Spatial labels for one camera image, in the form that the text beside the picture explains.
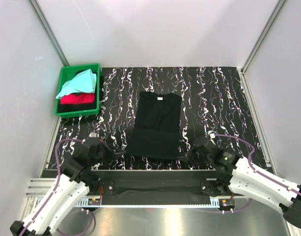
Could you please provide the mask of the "black t shirt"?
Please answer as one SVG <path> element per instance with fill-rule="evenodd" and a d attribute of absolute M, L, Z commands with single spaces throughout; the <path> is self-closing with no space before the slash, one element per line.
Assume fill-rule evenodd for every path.
<path fill-rule="evenodd" d="M 182 97 L 174 93 L 140 92 L 133 133 L 126 152 L 138 157 L 176 160 L 181 102 Z"/>

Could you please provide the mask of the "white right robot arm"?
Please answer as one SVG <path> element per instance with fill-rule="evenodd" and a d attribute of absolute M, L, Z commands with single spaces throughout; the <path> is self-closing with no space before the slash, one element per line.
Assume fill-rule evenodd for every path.
<path fill-rule="evenodd" d="M 229 148 L 216 146 L 213 139 L 198 137 L 193 147 L 178 158 L 194 167 L 211 165 L 217 171 L 217 178 L 204 184 L 202 192 L 218 195 L 244 195 L 261 202 L 279 212 L 293 226 L 301 229 L 301 184 L 282 179 L 253 164 L 252 147 L 247 157 Z"/>

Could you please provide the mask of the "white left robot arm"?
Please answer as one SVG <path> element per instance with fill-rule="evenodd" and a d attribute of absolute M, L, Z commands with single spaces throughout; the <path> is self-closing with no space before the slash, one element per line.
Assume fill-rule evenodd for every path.
<path fill-rule="evenodd" d="M 103 187 L 92 167 L 104 168 L 124 154 L 100 138 L 78 141 L 80 148 L 62 163 L 57 163 L 57 176 L 37 207 L 22 221 L 14 221 L 10 231 L 14 236 L 51 236 L 75 204 L 85 195 L 102 194 Z"/>

